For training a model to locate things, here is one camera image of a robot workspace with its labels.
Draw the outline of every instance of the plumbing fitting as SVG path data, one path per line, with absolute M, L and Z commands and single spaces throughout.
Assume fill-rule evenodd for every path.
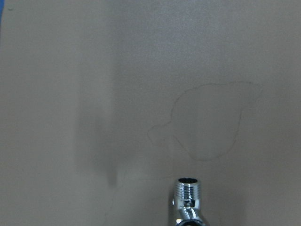
M 200 217 L 200 182 L 194 178 L 180 178 L 174 188 L 175 226 L 205 226 Z

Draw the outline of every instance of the chrome metal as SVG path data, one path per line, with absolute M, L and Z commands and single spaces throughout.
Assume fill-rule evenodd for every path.
M 174 225 L 205 226 L 200 217 L 200 182 L 194 178 L 180 178 L 174 188 Z

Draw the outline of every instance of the gray surface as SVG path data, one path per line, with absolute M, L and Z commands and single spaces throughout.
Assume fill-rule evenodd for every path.
M 0 225 L 164 226 L 182 176 L 211 226 L 299 225 L 300 10 L 7 0 Z

